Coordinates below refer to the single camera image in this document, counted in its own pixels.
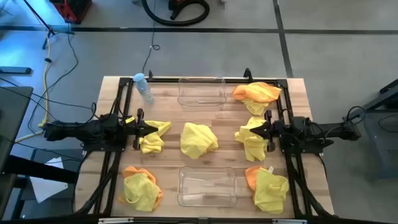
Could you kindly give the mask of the clear plastic basket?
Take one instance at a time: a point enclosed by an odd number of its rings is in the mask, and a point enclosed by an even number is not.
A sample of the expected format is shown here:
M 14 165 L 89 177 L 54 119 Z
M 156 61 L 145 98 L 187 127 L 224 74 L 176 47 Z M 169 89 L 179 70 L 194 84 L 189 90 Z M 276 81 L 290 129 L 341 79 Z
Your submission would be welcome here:
M 181 78 L 178 103 L 187 109 L 220 109 L 226 103 L 226 82 L 222 77 Z

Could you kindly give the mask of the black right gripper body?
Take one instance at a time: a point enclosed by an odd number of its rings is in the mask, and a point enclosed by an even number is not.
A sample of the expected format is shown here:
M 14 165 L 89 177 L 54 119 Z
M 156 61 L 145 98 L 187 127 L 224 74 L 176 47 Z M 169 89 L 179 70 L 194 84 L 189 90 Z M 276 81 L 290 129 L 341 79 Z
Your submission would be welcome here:
M 267 110 L 264 114 L 266 120 L 266 139 L 268 140 L 267 143 L 267 151 L 273 152 L 276 149 L 274 138 L 277 138 L 279 143 L 283 140 L 283 133 L 284 133 L 284 122 L 281 120 L 271 121 L 272 118 L 272 111 Z

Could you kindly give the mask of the yellow textured towel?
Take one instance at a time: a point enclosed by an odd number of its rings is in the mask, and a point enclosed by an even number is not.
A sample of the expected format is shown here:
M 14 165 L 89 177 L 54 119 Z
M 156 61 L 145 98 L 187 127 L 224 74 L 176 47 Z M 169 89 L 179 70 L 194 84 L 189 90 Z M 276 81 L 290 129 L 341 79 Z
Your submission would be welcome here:
M 180 169 L 177 200 L 182 207 L 235 206 L 235 172 L 231 167 L 188 167 Z

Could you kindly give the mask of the white paper sheet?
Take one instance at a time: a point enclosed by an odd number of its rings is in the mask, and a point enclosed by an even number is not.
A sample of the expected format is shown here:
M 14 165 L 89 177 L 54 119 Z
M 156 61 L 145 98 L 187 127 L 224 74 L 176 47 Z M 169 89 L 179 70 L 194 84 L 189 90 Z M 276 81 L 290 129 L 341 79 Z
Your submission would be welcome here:
M 38 177 L 30 177 L 30 181 L 33 187 L 35 199 L 37 203 L 41 203 L 47 200 L 51 196 L 66 190 L 68 184 L 55 180 L 47 180 Z

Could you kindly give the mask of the dark side desk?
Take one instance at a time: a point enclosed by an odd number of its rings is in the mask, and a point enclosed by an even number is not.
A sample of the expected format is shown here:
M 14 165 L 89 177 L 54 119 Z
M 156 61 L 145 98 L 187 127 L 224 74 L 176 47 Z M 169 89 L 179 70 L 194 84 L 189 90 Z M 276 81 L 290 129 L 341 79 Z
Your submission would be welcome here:
M 0 174 L 17 137 L 33 88 L 0 86 Z

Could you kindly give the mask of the silver metal bracket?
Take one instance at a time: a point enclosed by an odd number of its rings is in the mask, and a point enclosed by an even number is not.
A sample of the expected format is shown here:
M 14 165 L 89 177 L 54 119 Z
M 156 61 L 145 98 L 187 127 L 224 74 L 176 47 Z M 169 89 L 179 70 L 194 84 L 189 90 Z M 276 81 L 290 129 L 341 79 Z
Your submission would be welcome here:
M 272 224 L 308 224 L 306 220 L 298 219 L 272 219 Z
M 126 224 L 133 223 L 133 217 L 113 217 L 113 218 L 100 218 L 98 224 Z

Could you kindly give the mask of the black tripod stand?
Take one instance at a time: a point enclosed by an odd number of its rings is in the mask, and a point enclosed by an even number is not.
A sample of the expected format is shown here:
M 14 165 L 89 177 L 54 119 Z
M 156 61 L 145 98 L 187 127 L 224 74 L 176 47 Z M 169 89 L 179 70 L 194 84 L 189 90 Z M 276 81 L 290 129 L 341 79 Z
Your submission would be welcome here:
M 23 2 L 26 4 L 26 6 L 30 9 L 30 11 L 33 13 L 35 18 L 39 21 L 40 25 L 43 26 L 44 28 L 44 34 L 45 34 L 45 40 L 42 46 L 42 49 L 44 50 L 46 46 L 49 45 L 49 38 L 51 36 L 56 35 L 55 31 L 39 16 L 37 11 L 30 5 L 30 3 L 27 0 L 23 0 Z

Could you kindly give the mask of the black flat stand foot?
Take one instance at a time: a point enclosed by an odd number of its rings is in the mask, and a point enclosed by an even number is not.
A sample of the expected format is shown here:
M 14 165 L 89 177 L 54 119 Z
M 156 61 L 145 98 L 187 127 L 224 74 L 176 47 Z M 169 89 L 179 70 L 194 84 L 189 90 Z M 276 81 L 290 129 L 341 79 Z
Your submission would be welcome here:
M 31 74 L 32 69 L 29 67 L 5 67 L 0 66 L 0 73 L 3 74 L 22 74 L 29 75 Z

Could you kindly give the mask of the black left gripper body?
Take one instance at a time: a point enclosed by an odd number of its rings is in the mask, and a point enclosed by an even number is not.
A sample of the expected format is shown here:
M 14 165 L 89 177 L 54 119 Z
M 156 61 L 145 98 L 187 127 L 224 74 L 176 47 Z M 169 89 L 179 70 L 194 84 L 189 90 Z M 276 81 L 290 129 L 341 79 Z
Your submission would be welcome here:
M 144 118 L 144 110 L 139 108 L 137 110 L 136 117 L 131 116 L 130 118 L 124 119 L 120 122 L 122 127 L 123 134 L 128 138 L 129 136 L 133 136 L 133 144 L 132 147 L 135 150 L 140 149 L 140 138 L 142 136 L 142 122 Z

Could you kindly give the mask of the red tool box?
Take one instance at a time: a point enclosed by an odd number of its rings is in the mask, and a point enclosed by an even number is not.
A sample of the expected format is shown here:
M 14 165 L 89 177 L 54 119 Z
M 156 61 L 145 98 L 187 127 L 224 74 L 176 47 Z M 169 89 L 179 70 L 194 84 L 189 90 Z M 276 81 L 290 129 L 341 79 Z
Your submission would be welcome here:
M 49 0 L 69 24 L 81 24 L 92 0 Z

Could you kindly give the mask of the dark metal cart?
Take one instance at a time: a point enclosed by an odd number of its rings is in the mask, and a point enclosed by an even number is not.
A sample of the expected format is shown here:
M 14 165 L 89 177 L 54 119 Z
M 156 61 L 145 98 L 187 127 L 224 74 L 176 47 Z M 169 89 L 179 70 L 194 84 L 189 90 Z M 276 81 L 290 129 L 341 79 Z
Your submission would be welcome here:
M 379 164 L 377 176 L 398 177 L 398 79 L 364 105 L 364 127 Z

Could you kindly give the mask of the clear water bottle blue cap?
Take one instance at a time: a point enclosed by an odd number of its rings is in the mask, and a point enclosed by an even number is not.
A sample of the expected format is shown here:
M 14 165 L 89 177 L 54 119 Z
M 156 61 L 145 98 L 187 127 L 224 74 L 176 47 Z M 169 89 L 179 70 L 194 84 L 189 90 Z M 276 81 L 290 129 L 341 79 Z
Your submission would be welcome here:
M 133 76 L 133 81 L 136 84 L 136 88 L 140 95 L 142 96 L 143 100 L 147 104 L 153 104 L 154 103 L 154 97 L 150 91 L 149 84 L 147 80 L 145 79 L 145 76 L 143 73 L 137 73 Z

